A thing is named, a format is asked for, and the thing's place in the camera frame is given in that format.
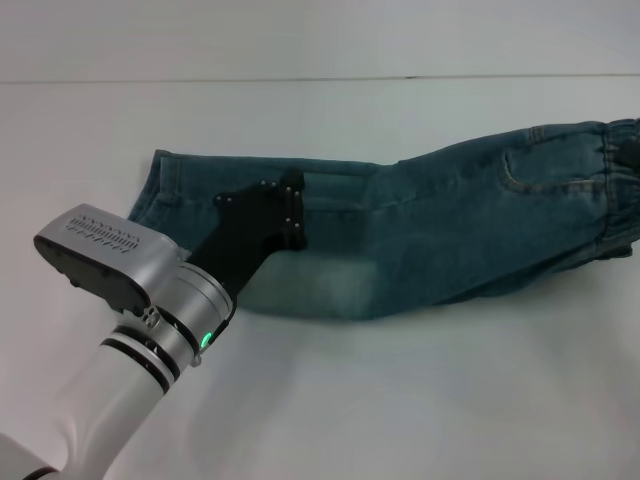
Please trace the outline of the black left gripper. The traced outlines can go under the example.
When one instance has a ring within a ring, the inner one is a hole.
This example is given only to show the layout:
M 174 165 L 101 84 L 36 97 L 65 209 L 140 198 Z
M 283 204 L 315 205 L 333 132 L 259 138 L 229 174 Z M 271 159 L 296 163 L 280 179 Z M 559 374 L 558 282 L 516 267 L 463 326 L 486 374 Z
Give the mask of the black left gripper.
M 288 169 L 277 181 L 260 181 L 216 197 L 218 223 L 187 262 L 211 275 L 235 299 L 264 261 L 307 246 L 304 175 Z

